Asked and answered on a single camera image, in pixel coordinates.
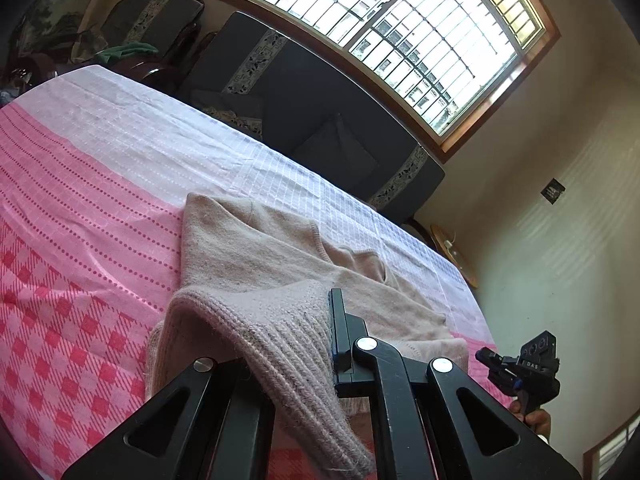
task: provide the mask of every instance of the wall socket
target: wall socket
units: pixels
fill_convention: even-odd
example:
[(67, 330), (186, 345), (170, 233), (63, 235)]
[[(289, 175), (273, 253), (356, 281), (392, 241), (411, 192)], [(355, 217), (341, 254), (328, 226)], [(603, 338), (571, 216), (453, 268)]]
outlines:
[(545, 189), (542, 190), (541, 195), (545, 197), (552, 204), (556, 203), (556, 200), (560, 198), (560, 195), (566, 191), (566, 188), (560, 184), (556, 179), (552, 179)]

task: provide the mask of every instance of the wooden window frame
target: wooden window frame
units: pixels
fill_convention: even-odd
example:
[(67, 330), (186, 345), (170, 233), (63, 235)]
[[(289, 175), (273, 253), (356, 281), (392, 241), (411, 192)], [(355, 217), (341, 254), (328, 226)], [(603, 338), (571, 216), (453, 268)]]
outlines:
[(631, 426), (631, 423), (634, 420), (636, 420), (636, 418), (638, 418), (639, 416), (640, 416), (640, 410), (637, 410), (633, 415), (629, 417), (629, 419), (624, 424), (620, 425), (607, 438), (601, 440), (597, 446), (593, 446), (590, 450), (588, 450), (582, 456), (582, 468), (583, 468), (582, 477), (584, 480), (593, 479), (593, 473), (594, 473), (593, 466), (594, 466), (595, 459), (598, 456), (598, 453), (600, 452), (600, 450), (604, 446), (606, 446), (609, 442), (611, 442), (614, 438), (616, 438), (622, 432), (622, 430)]
[(560, 38), (556, 23), (542, 0), (529, 0), (545, 29), (544, 34), (524, 56), (512, 62), (498, 80), (496, 88), (468, 113), (441, 142), (425, 128), (423, 118), (411, 108), (388, 84), (355, 57), (343, 51), (329, 38), (319, 34), (302, 20), (261, 0), (220, 0), (273, 27), (334, 66), (367, 91), (390, 114), (431, 152), (441, 163), (447, 162), (507, 100)]

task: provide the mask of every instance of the white grid pattern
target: white grid pattern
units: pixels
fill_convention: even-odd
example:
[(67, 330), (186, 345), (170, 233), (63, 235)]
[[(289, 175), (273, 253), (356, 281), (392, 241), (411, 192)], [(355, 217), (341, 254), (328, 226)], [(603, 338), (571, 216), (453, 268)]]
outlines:
[(37, 86), (18, 104), (172, 205), (183, 206), (189, 192), (248, 197), (315, 220), (328, 241), (379, 254), (447, 317), (452, 332), (492, 343), (478, 304), (447, 260), (315, 173), (194, 108), (99, 66)]
[(381, 77), (440, 136), (542, 30), (527, 0), (264, 0)]

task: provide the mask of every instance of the green cloth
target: green cloth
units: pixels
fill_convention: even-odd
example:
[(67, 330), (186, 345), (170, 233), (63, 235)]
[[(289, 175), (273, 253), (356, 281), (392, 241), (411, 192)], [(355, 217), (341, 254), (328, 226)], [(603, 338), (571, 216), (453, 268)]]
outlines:
[(107, 65), (114, 61), (126, 59), (127, 57), (136, 56), (137, 54), (157, 54), (158, 49), (148, 43), (140, 43), (139, 41), (133, 41), (120, 46), (112, 46), (105, 48), (95, 55), (95, 59), (100, 62), (101, 65)]

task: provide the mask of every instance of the sofa armrest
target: sofa armrest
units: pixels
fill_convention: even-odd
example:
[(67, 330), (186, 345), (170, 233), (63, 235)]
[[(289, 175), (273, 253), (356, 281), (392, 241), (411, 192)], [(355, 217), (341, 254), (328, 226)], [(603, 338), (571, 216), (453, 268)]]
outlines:
[(110, 70), (167, 95), (174, 95), (184, 79), (175, 66), (137, 56), (117, 62)]

